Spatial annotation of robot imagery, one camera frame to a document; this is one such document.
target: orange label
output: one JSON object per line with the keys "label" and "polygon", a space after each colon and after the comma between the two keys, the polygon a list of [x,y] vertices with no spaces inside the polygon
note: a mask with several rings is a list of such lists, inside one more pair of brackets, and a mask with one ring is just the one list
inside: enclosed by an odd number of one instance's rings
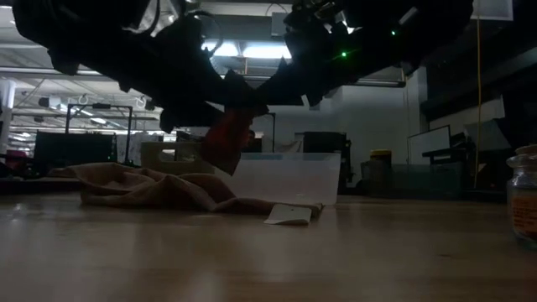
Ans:
{"label": "orange label", "polygon": [[513,223],[519,232],[537,232],[537,196],[513,198]]}

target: plastic container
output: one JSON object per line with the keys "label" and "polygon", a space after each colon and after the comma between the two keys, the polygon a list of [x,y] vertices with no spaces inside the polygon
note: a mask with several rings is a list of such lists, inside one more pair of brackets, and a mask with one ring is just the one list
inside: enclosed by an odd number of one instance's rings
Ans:
{"label": "plastic container", "polygon": [[513,178],[508,182],[508,211],[517,241],[537,250],[537,146],[517,150],[508,159]]}
{"label": "plastic container", "polygon": [[334,205],[340,154],[243,154],[233,177],[216,175],[238,197],[296,205]]}

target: glass jar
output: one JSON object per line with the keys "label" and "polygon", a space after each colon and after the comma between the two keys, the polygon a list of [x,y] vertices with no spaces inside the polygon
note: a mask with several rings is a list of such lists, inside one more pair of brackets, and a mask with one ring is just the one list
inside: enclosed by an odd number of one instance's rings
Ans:
{"label": "glass jar", "polygon": [[517,150],[508,159],[513,178],[508,182],[508,211],[517,241],[537,250],[537,146]]}

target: table surface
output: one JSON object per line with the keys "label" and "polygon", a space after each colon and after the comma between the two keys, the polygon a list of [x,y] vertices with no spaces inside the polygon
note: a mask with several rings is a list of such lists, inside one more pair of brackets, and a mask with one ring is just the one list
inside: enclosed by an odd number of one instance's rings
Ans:
{"label": "table surface", "polygon": [[2,302],[537,300],[505,205],[344,198],[291,227],[1,198]]}

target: yellow cable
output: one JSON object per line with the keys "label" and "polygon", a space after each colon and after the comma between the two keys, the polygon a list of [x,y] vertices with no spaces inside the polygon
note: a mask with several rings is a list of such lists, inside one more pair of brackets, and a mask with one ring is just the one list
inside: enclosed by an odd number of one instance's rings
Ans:
{"label": "yellow cable", "polygon": [[477,189],[477,173],[479,172],[479,150],[481,149],[481,104],[482,104],[482,83],[481,83],[481,1],[477,0],[477,149],[476,149],[476,171],[473,180],[473,187]]}

